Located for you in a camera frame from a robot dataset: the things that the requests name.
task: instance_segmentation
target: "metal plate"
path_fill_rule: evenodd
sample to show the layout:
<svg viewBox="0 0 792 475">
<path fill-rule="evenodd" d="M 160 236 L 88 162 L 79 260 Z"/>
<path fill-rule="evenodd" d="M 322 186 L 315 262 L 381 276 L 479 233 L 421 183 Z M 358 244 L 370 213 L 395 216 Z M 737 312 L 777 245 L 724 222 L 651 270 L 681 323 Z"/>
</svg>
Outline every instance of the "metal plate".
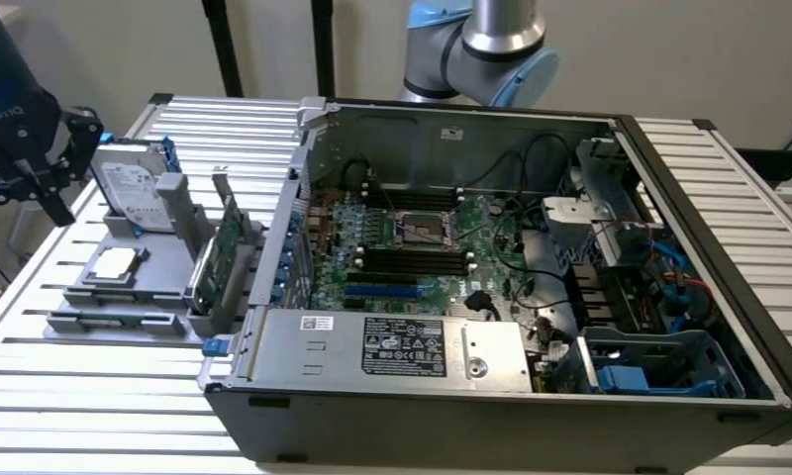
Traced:
<svg viewBox="0 0 792 475">
<path fill-rule="evenodd" d="M 151 106 L 143 114 L 134 136 L 146 129 L 151 134 L 140 134 L 144 138 L 170 134 L 178 141 L 183 169 L 196 190 L 195 202 L 208 207 L 214 218 L 219 219 L 222 207 L 210 175 L 215 166 L 227 166 L 242 208 L 252 219 L 270 224 L 295 146 L 297 109 L 293 102 L 178 97 L 168 107 Z M 690 121 L 645 120 L 643 130 L 702 134 Z M 675 156 L 686 164 L 685 158 Z M 721 157 L 694 159 L 700 166 L 705 163 L 728 170 L 722 163 L 709 161 L 724 160 Z M 722 186 L 737 187 L 746 198 L 758 200 L 748 185 Z M 710 185 L 709 193 L 717 193 L 718 188 L 721 185 Z M 74 206 L 78 224 L 51 233 L 0 300 L 0 472 L 403 472 L 256 465 L 243 458 L 198 388 L 202 356 L 195 347 L 54 344 L 44 340 L 47 310 L 62 304 L 63 287 L 75 281 L 106 236 L 104 210 L 102 197 L 90 187 Z M 774 247 L 792 242 L 786 231 L 744 231 L 716 230 L 721 238 L 756 236 L 758 245 Z M 745 240 L 733 244 L 754 245 Z M 792 308 L 772 313 L 792 341 Z M 215 362 L 214 375 L 227 374 L 228 369 L 230 361 Z M 792 442 L 781 447 L 738 448 L 692 473 L 792 475 Z"/>
</svg>

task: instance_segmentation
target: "white sticker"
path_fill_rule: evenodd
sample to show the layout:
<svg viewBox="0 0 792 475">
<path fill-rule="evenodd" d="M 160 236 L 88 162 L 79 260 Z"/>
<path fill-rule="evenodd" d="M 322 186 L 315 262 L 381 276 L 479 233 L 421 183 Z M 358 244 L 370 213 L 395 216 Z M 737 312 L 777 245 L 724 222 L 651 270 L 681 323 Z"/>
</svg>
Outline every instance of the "white sticker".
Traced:
<svg viewBox="0 0 792 475">
<path fill-rule="evenodd" d="M 331 332 L 334 328 L 334 317 L 303 317 L 302 330 L 322 330 Z"/>
<path fill-rule="evenodd" d="M 463 129 L 441 129 L 441 138 L 445 141 L 462 141 Z"/>
<path fill-rule="evenodd" d="M 110 198 L 116 201 L 127 219 L 147 231 L 172 231 L 174 225 L 156 193 L 156 179 L 139 165 L 103 163 Z"/>
</svg>

